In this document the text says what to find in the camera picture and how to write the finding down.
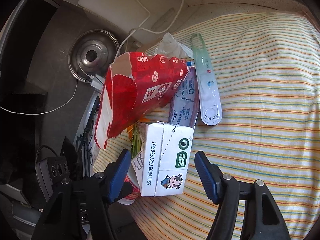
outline metal screw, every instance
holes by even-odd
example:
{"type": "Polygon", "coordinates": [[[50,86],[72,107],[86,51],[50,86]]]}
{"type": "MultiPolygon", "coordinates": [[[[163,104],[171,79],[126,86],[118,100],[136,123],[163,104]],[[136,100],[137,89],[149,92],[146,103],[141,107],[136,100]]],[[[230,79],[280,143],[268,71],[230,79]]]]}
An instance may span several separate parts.
{"type": "Polygon", "coordinates": [[[63,179],[63,180],[61,181],[61,183],[62,183],[63,185],[66,185],[66,184],[69,183],[69,181],[70,181],[69,178],[65,178],[65,179],[63,179]]]}
{"type": "Polygon", "coordinates": [[[103,172],[97,172],[95,175],[94,175],[97,179],[101,179],[101,178],[103,178],[103,176],[104,176],[104,174],[103,174],[103,172]]]}
{"type": "Polygon", "coordinates": [[[230,174],[228,174],[228,173],[223,174],[222,177],[223,177],[224,179],[226,179],[226,180],[229,180],[229,179],[232,178],[232,176],[231,176],[230,174]]]}
{"type": "Polygon", "coordinates": [[[257,183],[258,186],[263,186],[264,185],[264,182],[261,179],[258,179],[256,181],[256,183],[257,183]]]}

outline red snack box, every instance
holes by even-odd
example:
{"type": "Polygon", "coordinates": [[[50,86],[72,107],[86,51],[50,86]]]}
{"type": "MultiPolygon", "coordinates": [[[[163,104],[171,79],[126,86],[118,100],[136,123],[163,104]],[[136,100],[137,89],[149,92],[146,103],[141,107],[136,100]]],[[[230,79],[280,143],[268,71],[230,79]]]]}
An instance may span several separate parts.
{"type": "Polygon", "coordinates": [[[110,65],[100,104],[95,141],[105,149],[143,115],[166,105],[188,73],[186,61],[127,52],[110,65]]]}

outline green label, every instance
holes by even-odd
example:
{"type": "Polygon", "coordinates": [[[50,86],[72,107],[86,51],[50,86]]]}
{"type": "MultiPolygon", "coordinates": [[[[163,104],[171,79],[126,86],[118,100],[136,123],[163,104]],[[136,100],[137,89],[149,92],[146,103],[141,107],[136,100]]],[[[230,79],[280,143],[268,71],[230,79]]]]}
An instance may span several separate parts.
{"type": "Polygon", "coordinates": [[[133,159],[141,152],[141,138],[138,126],[134,124],[133,135],[132,135],[132,145],[131,145],[131,158],[133,159]]]}
{"type": "Polygon", "coordinates": [[[184,168],[187,162],[187,153],[185,151],[177,154],[176,168],[184,168]]]}

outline toothpaste box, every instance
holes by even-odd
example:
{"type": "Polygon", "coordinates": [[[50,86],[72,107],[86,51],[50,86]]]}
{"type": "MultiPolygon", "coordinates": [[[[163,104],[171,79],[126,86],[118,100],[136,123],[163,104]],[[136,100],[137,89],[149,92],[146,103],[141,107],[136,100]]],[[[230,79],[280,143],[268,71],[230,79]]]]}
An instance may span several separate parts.
{"type": "Polygon", "coordinates": [[[141,196],[183,193],[193,131],[163,122],[135,123],[131,163],[141,196]]]}
{"type": "Polygon", "coordinates": [[[187,76],[180,83],[176,93],[171,99],[169,123],[194,128],[196,126],[199,107],[196,69],[194,66],[191,66],[188,69],[187,76]]]}

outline white milk carton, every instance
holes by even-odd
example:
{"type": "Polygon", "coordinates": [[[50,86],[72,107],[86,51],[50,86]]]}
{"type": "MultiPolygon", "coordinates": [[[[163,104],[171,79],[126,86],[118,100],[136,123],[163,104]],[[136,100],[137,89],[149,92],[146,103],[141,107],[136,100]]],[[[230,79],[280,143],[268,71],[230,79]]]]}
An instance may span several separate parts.
{"type": "Polygon", "coordinates": [[[182,194],[193,131],[191,127],[163,122],[135,123],[131,163],[141,196],[182,194]]]}

